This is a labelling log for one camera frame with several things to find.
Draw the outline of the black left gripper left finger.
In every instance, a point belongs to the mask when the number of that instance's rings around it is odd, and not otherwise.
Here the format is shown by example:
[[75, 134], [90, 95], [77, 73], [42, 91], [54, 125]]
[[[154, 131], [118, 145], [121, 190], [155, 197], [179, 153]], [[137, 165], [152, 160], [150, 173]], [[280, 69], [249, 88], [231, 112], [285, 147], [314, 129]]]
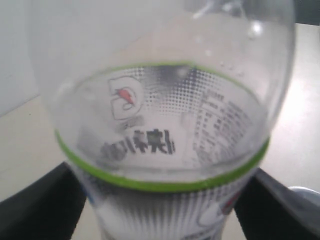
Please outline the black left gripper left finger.
[[0, 203], [2, 240], [70, 240], [87, 197], [66, 163]]

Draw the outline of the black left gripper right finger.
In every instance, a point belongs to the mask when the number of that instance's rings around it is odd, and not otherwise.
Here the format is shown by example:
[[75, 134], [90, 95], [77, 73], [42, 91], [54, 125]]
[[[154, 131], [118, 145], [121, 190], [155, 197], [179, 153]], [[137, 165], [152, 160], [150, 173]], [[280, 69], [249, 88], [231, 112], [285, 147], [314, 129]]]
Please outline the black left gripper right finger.
[[258, 169], [234, 207], [247, 240], [318, 240], [320, 208]]

